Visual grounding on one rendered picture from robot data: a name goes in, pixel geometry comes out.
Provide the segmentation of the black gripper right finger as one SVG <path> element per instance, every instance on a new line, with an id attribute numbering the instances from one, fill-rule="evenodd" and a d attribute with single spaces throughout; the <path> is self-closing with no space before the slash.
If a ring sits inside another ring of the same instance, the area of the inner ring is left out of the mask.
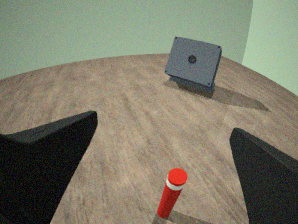
<path id="1" fill-rule="evenodd" d="M 229 143 L 249 224 L 298 224 L 298 160 L 237 127 Z"/>

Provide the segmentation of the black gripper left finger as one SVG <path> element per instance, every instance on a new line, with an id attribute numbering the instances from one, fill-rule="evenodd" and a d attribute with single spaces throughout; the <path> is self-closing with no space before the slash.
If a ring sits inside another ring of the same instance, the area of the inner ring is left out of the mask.
<path id="1" fill-rule="evenodd" d="M 53 214 L 93 139 L 97 113 L 0 135 L 0 185 L 31 224 L 51 224 Z"/>

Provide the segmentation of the red peg with white band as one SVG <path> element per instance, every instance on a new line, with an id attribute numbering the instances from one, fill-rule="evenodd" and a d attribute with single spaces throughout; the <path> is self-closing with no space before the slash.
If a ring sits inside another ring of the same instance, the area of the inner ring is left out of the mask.
<path id="1" fill-rule="evenodd" d="M 176 204 L 178 196 L 180 196 L 182 186 L 186 183 L 186 172 L 184 169 L 174 168 L 166 177 L 164 193 L 162 193 L 160 205 L 158 205 L 157 214 L 162 218 L 169 216 L 172 212 L 173 205 Z"/>

